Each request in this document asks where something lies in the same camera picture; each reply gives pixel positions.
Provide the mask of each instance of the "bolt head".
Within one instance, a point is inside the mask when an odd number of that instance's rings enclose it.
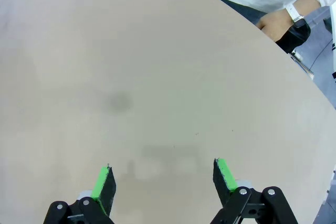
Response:
[[[241,195],[245,195],[245,194],[247,194],[247,190],[246,189],[241,189],[241,190],[239,190],[239,193]]]
[[[273,189],[269,189],[269,190],[267,191],[267,193],[268,193],[269,195],[274,195],[274,194],[275,194],[275,191],[274,191]]]

